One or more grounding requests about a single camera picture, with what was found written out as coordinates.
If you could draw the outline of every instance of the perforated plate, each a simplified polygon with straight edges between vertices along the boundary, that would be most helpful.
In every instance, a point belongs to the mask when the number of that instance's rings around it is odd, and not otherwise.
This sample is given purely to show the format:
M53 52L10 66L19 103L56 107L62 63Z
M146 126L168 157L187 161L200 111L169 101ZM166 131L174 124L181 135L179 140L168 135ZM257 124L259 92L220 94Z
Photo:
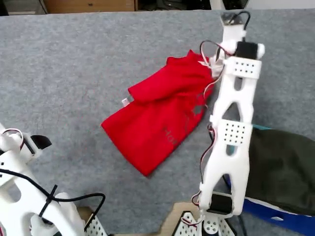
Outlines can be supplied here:
M219 130L222 131L223 140L227 145L239 146L246 140L248 135L251 135L252 125L222 119L219 123Z
M97 217L95 217L95 219L91 222L91 224L87 228L87 231L85 232L85 235L86 236L107 236L104 228L102 227Z
M261 61L230 57L226 60L226 73L241 78L259 79Z
M196 220L190 211L185 211L182 217L191 223L196 223ZM173 233L173 236L197 236L197 228L194 226L188 226L179 219L179 223Z
M191 223L196 222L190 211L184 211L182 217ZM236 236L234 229L229 226L225 219L218 218L214 215L208 215L202 223L197 225L197 227L188 226L179 219L179 223L172 236L201 236L201 227L203 227L204 230L203 235Z
M222 236L235 236L234 230L229 226L226 220L219 219L219 227Z

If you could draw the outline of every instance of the robotic arm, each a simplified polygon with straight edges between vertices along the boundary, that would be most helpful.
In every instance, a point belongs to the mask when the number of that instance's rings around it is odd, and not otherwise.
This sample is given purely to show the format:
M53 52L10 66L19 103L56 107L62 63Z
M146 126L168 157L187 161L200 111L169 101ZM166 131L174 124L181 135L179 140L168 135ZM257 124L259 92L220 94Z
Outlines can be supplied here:
M7 236L53 236L57 232L64 236L85 235L85 223L69 196L59 193L53 197L57 186L47 193L27 167L50 145L44 136L5 129L0 124L0 222ZM14 184L21 192L17 202L8 193Z
M221 86L210 116L215 141L211 156L204 170L204 181L200 183L199 208L202 215L214 214L223 218L239 215L242 212L249 174L249 146L252 134L253 98L259 79L261 61L265 53L263 44L245 41L246 26L239 14L223 13L223 41L220 44L227 52L220 50L210 58L213 76L221 75ZM240 90L234 88L236 80L242 80ZM223 115L232 103L236 103L240 121L223 119ZM219 179L229 174L231 196L216 193L213 190ZM223 211L211 208L212 199L228 203Z

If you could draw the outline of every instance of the cable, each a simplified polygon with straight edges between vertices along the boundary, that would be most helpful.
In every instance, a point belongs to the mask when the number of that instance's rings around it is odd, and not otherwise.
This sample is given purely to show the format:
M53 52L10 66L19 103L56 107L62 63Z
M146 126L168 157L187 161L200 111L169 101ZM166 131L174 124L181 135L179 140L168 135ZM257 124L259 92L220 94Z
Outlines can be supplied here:
M197 225L203 221L203 218L200 218L199 221L197 221L196 223L189 222L187 219L185 219L183 217L181 217L181 221L188 226L193 226L193 227L197 228Z
M200 173L201 173L201 183L203 183L202 161L203 161L204 157L207 155L208 151L213 148L213 145L214 145L214 143L215 143L216 136L217 136L216 130L215 130L213 127L209 126L209 125L208 125L208 131L209 131L209 134L210 134L210 133L213 133L213 139L212 139L211 144L208 146L208 148L203 152L203 154L202 154L201 157L200 157L200 165L199 165L199 168L200 168Z
M203 58L203 61L205 62L206 66L207 66L209 69L212 69L212 67L211 67L211 65L209 64L209 62L207 61L207 58L206 58L206 56L204 55L203 49L202 49L203 44L206 43L206 42L209 42L209 43L212 43L212 44L216 45L216 46L219 48L219 50L223 50L225 57L226 57L227 55L228 55L228 56L232 56L232 54L229 53L225 48L223 48L219 43L216 43L216 42L214 42L214 41L212 41L212 40L204 40L204 41L202 41L201 44L200 44L200 46L199 46L199 51L200 51L200 54L201 54L201 56L202 56L202 58ZM205 89L204 89L204 91L203 91L203 98L204 98L204 99L206 99L205 96L206 96L206 92L207 92L207 90L209 89L209 87L212 86L212 85L214 85L215 83L217 83L217 82L221 79L221 77L222 77L222 75L223 75L223 70L224 70L224 65L223 65L223 67L222 67L222 70L221 70L219 76L218 76L213 82L209 83L209 84L205 87Z
M247 15L248 15L247 20L246 20L246 22L245 22L245 24L244 24L244 30L246 30L247 25L248 25L248 23L250 22L250 19L251 19L251 14L250 14L250 12L248 12L248 11L244 11L244 10L243 10L243 11L240 11L239 13L235 14L235 15L231 18L231 20L230 20L228 23L231 24L232 21L234 21L235 18L238 17L238 16L241 15L241 14L247 14Z
M212 126L210 126L210 125L208 125L207 128L208 128L208 131L209 131L211 143L210 143L210 145L207 147L207 149L203 152L203 154L202 154L201 157L200 157L199 169L200 169L200 174L201 174L201 183L203 183L202 161L203 161L204 157L207 155L208 151L213 148L213 145L214 145L215 140L216 140L216 131L215 131L215 129L214 129ZM198 202L196 203L196 202L194 201L194 199L195 199L196 197L198 197L198 196L200 195L200 193L201 193L201 191L199 191L198 193L194 194L194 195L191 197L191 199L190 199L191 202L192 202L192 204L194 204L196 207L199 206L199 203L198 203Z
M207 59L206 59L206 57L205 57L205 55L204 55L204 53L203 53L203 50L202 50L203 44L204 44L204 43L207 43L207 42L208 42L208 43L212 43L212 44L216 45L218 48L222 49L222 50L224 51L224 54L225 54L225 55L232 56L232 54L229 53L229 52L228 52L224 47L222 47L219 43L216 43L216 42L214 42L214 41L212 41L212 40L204 40L204 41L202 41L201 44L200 44L200 46L199 46L199 51L200 51L200 54L202 55L203 61L205 62L205 64L207 65L207 67L209 67L210 69L211 69L211 65L208 63L208 61L207 61Z
M177 9L177 10L181 10L179 7L172 6L171 4L166 4L165 0L162 0L162 2L163 2L163 4L164 4L165 6L172 7L172 8Z
M221 77L222 77L222 75L223 75L224 67L225 67L225 65L223 65L223 68L222 68L222 70L221 70L221 72L220 72L218 78L217 78L216 80L214 80L213 82L209 83L209 84L205 87L205 89L204 89L204 91L203 91L203 98L204 98L204 99L206 99L206 92L207 92L207 90L209 89L209 87L210 87L211 85L214 85L215 83L217 83L217 82L221 79Z
M47 11L46 11L46 9L45 9L43 3L41 2L41 0L38 0L38 2L39 2L39 4L40 4L41 8L43 9L43 11L45 12L45 14L47 15L48 13L47 13Z
M4 173L4 174L20 177L20 178L23 178L23 179L27 180L35 188L37 188L40 192L42 192L46 197L50 197L51 200L56 201L56 202L68 203L68 202L76 202L76 201L87 199L87 198L91 198L91 197L102 197L102 200L100 201L100 203L99 203L98 207L96 208L96 210L93 212L92 217L86 223L86 225L84 227L84 231L87 230L87 228L89 227L91 222L94 220L95 216L97 215L97 213L99 212L99 210L103 206L105 198L106 198L105 194L103 194L103 193L92 193L92 194L87 194L87 195L84 195L84 196L81 196L81 197L69 198L69 199L55 198L54 196L50 196L50 193L48 193L42 186L40 186L38 183L36 183L33 179L31 179L30 177L28 177L28 176L26 176L24 174L17 173L15 171L5 170L5 169L0 169L0 173Z

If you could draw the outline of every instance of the white tag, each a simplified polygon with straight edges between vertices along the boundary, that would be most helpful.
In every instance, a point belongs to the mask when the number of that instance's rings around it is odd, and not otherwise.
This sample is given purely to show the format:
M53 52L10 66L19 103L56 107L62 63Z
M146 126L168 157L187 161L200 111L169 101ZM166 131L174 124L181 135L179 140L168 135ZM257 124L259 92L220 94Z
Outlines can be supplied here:
M123 104L124 107L128 106L129 103L130 103L130 102L128 101L128 98L127 98L127 97L122 100L122 104Z

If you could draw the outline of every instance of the black wire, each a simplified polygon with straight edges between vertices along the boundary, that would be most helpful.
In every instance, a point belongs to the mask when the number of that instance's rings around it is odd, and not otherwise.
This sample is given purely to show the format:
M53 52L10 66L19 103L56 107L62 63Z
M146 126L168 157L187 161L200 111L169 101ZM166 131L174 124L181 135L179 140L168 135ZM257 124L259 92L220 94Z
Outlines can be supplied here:
M36 187L39 191L41 191L46 197L50 197L51 200L56 201L56 202L68 203L68 202L76 202L76 201L87 199L87 198L91 198L91 197L102 197L102 200L100 201L100 203L99 203L98 207L96 208L96 210L93 212L92 217L86 223L86 225L84 227L84 231L87 230L87 228L89 227L91 222L94 220L95 216L97 215L97 213L99 212L99 210L103 206L105 198L106 198L105 194L103 194L103 193L92 193L92 194L87 194L87 195L84 195L84 196L81 196L81 197L69 198L69 199L55 198L54 196L49 196L50 193L48 193L42 186L40 186L38 183L36 183L33 179L31 179L30 177L28 177L28 176L26 176L24 174L17 173L15 171L5 170L5 169L0 169L0 173L4 173L4 174L20 177L20 178L23 178L23 179L27 180L34 187Z
M250 22L250 19L251 19L251 14L250 14L250 12L249 11L240 11L239 13L237 13L237 14L235 14L232 18L231 18L231 20L229 21L229 24L231 24L231 22L233 21L233 20L235 20L235 18L236 17L238 17L239 15L241 15L241 14L247 14L247 20L246 20L246 22L245 22L245 24L244 24L244 30L246 30L246 28L247 28L247 25L248 25L248 23Z
M165 0L162 0L162 2L163 2L163 4L164 4L165 6L172 7L172 8L174 8L174 9L181 10L179 7L166 4Z
M47 11L46 11L45 7L43 6L43 3L41 2L41 0L38 0L38 2L40 4L41 8L43 9L43 11L45 12L45 14L47 14Z

